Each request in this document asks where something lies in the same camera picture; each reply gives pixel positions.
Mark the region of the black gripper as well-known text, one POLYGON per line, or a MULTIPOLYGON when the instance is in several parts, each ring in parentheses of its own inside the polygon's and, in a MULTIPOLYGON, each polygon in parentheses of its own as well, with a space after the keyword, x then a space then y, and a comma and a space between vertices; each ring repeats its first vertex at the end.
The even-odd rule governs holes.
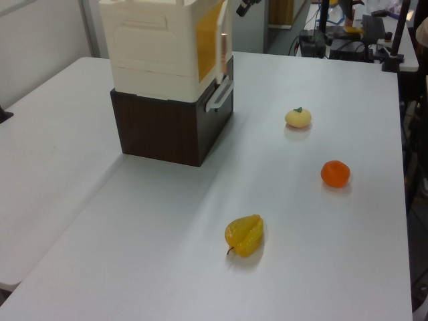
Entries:
POLYGON ((247 10, 252 5, 258 4, 260 2, 261 2, 261 0, 243 0, 241 2, 241 5, 237 8, 236 14, 238 14, 238 16, 240 16, 240 17, 244 17, 245 14, 246 14, 246 12, 247 12, 247 10))

